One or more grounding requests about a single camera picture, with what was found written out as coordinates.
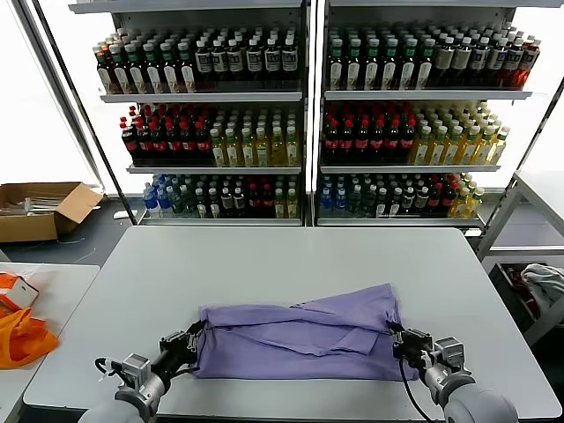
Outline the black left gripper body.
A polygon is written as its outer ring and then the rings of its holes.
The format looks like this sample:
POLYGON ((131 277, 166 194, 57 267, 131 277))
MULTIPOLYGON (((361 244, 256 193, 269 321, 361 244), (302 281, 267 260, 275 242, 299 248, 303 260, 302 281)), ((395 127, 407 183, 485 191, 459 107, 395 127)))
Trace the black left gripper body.
POLYGON ((161 379, 173 379, 189 372, 197 363, 197 353, 189 350, 186 333, 173 333, 160 340, 160 354, 152 363, 152 372, 161 379))

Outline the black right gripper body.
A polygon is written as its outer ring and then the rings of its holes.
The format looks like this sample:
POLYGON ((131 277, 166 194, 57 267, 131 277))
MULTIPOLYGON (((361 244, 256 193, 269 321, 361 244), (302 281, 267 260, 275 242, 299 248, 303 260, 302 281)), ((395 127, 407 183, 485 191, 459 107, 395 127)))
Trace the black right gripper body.
POLYGON ((432 357, 434 342, 430 333, 415 329, 404 329, 402 340, 404 356, 395 357, 400 367, 407 365, 411 368, 430 368, 434 364, 432 357))

